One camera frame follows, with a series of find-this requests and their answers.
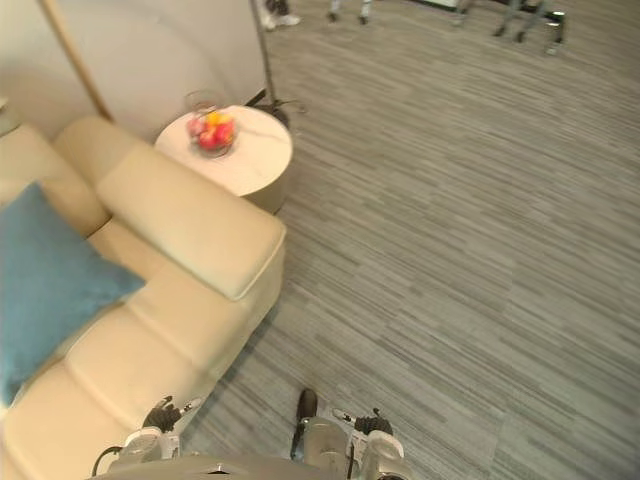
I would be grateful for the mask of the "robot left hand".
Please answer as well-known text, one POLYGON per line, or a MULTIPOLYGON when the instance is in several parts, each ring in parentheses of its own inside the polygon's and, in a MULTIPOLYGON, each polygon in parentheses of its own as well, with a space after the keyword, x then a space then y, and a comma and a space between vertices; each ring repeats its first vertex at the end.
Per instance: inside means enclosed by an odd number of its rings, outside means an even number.
POLYGON ((162 433, 171 432, 179 420, 195 411, 202 403, 203 399, 201 397, 195 397, 187 401, 182 407, 176 407, 173 403, 173 396, 165 396, 148 412, 143 420, 142 427, 154 427, 162 433))

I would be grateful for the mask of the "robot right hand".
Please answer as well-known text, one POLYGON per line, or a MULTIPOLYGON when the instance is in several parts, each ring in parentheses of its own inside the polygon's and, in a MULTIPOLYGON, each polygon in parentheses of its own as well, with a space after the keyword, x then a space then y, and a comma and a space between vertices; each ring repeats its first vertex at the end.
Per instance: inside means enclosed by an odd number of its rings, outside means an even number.
POLYGON ((347 425, 350 425, 354 430, 365 435, 368 435, 374 431, 381 431, 391 436, 394 435, 393 427, 390 421, 381 415, 379 408, 373 409, 372 416, 356 417, 338 408, 333 408, 331 410, 331 413, 336 419, 346 423, 347 425))

